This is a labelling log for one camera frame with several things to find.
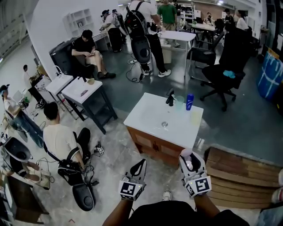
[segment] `sink basin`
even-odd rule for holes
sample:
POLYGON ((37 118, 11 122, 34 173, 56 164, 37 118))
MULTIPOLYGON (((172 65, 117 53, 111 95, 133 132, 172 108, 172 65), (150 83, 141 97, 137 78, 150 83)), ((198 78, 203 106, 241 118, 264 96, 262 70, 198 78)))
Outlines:
POLYGON ((166 98, 144 93, 124 124, 184 148, 193 148, 203 109, 192 106, 186 110, 170 107, 166 98))

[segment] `backpack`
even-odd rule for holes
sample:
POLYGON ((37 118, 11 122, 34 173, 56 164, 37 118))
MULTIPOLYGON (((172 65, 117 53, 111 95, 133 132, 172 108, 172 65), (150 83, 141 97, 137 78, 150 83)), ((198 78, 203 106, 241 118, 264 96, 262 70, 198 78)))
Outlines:
POLYGON ((124 26, 131 39, 142 37, 148 34, 147 22, 143 14, 138 11, 142 3, 143 2, 139 2, 135 10, 130 11, 129 7, 126 7, 128 12, 124 20, 124 26))

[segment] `brown wall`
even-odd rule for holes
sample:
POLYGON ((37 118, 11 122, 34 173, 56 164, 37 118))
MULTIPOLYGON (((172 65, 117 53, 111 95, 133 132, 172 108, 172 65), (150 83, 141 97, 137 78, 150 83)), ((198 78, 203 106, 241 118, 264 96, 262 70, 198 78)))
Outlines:
POLYGON ((194 2, 195 9, 201 11, 201 18, 205 19, 207 16, 207 13, 210 12, 213 19, 221 19, 222 18, 222 12, 225 10, 224 7, 218 6, 218 5, 212 5, 212 4, 205 4, 205 3, 198 3, 194 2))

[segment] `brown wooden cabinet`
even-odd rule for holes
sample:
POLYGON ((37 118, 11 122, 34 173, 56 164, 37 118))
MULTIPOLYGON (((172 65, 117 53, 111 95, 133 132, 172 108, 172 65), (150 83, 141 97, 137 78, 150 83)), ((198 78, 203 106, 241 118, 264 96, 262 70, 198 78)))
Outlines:
POLYGON ((184 149, 183 147, 131 127, 127 127, 127 129, 140 153, 144 152, 153 158, 161 159, 167 164, 178 167, 178 157, 184 149))

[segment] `black shorts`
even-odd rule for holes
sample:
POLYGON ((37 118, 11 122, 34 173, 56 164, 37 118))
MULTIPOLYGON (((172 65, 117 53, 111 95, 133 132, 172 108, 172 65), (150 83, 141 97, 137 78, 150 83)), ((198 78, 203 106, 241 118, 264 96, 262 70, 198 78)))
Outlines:
POLYGON ((27 175, 27 172, 23 169, 22 162, 14 159, 12 156, 10 156, 10 164, 16 174, 20 175, 21 177, 25 177, 27 175))

